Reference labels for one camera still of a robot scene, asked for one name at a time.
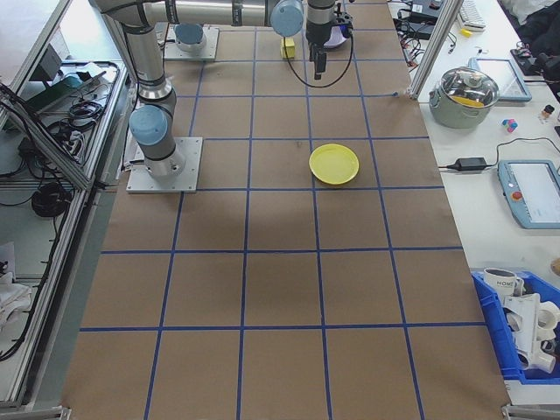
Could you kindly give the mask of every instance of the electronic equipment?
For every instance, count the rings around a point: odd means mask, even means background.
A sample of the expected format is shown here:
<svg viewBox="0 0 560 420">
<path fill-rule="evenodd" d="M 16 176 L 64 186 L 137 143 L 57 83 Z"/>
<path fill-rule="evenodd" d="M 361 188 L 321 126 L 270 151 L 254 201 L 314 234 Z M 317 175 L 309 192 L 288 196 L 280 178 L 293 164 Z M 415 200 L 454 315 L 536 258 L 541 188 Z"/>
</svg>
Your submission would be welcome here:
<svg viewBox="0 0 560 420">
<path fill-rule="evenodd" d="M 431 23 L 434 25 L 439 18 L 441 6 L 444 5 L 445 1 L 442 0 L 437 3 L 439 3 L 439 7 L 436 8 L 433 0 L 412 0 L 409 21 L 419 24 Z"/>
<path fill-rule="evenodd" d="M 528 102 L 533 96 L 523 81 L 523 76 L 517 65 L 511 59 L 492 59 L 486 57 L 472 57 L 469 67 L 492 78 L 500 89 L 500 99 L 503 102 Z"/>
<path fill-rule="evenodd" d="M 418 24 L 415 22 L 409 22 L 408 27 L 409 31 L 407 32 L 407 35 L 416 39 L 430 39 L 431 33 L 434 31 L 433 23 Z"/>
<path fill-rule="evenodd" d="M 42 185 L 31 196 L 31 208 L 37 216 L 56 217 L 63 214 L 70 202 L 72 194 L 57 183 Z"/>
<path fill-rule="evenodd" d="M 463 0 L 457 15 L 458 24 L 472 32 L 483 32 L 487 24 L 479 14 L 473 0 Z"/>
<path fill-rule="evenodd" d="M 560 228 L 560 176 L 552 162 L 501 160 L 498 178 L 511 212 L 523 228 Z"/>
<path fill-rule="evenodd" d="M 61 64 L 62 59 L 54 50 L 53 46 L 49 44 L 45 49 L 41 61 L 31 74 L 30 81 L 52 81 L 56 77 Z"/>
</svg>

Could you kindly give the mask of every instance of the keyboard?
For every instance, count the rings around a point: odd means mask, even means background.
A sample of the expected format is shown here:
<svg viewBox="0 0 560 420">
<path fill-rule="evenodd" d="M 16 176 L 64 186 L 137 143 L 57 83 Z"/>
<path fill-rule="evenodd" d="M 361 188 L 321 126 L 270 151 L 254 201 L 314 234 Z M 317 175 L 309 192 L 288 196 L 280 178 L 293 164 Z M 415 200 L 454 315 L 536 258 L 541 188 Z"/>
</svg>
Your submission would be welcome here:
<svg viewBox="0 0 560 420">
<path fill-rule="evenodd" d="M 458 12 L 457 20 L 461 28 L 473 32 L 483 32 L 487 24 L 476 9 L 474 0 L 463 0 L 463 5 Z"/>
</svg>

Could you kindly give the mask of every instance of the yellow plate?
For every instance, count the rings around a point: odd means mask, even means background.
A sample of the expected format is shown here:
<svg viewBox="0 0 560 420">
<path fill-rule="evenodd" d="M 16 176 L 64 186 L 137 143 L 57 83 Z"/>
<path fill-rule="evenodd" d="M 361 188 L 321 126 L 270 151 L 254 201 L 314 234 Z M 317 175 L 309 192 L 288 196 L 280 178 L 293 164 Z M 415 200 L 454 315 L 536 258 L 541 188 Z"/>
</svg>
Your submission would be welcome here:
<svg viewBox="0 0 560 420">
<path fill-rule="evenodd" d="M 341 144 L 324 144 L 309 156 L 311 172 L 319 180 L 339 186 L 353 179 L 360 169 L 356 154 Z"/>
</svg>

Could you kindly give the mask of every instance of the white mug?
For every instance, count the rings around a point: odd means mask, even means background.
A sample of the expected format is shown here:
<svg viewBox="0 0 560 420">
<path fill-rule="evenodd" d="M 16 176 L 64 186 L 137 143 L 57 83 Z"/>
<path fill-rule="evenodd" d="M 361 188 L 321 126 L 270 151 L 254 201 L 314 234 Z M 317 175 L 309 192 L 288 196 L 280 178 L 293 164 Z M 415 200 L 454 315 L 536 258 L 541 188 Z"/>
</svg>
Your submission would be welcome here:
<svg viewBox="0 0 560 420">
<path fill-rule="evenodd" d="M 523 279 L 506 269 L 484 269 L 484 281 L 492 287 L 503 303 L 507 296 L 523 294 Z"/>
</svg>

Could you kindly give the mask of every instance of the yellow block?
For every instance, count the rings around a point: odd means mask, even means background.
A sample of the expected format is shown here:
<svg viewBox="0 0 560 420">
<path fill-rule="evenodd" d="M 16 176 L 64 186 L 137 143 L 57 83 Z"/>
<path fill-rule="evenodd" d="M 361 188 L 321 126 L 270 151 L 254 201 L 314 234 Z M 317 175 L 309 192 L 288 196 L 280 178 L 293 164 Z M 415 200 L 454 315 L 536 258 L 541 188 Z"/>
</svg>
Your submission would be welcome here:
<svg viewBox="0 0 560 420">
<path fill-rule="evenodd" d="M 296 57 L 296 43 L 294 42 L 294 38 L 282 38 L 282 43 L 280 45 L 280 53 L 282 54 L 283 59 L 293 59 Z"/>
<path fill-rule="evenodd" d="M 469 31 L 468 29 L 465 29 L 465 28 L 461 29 L 459 32 L 461 33 L 461 35 L 463 35 L 464 37 L 467 37 L 467 38 L 470 38 L 471 35 L 473 35 L 473 33 L 471 31 Z"/>
<path fill-rule="evenodd" d="M 484 103 L 475 101 L 474 99 L 464 98 L 463 96 L 456 96 L 455 94 L 451 95 L 451 98 L 458 103 L 462 103 L 467 107 L 473 108 L 484 108 Z"/>
</svg>

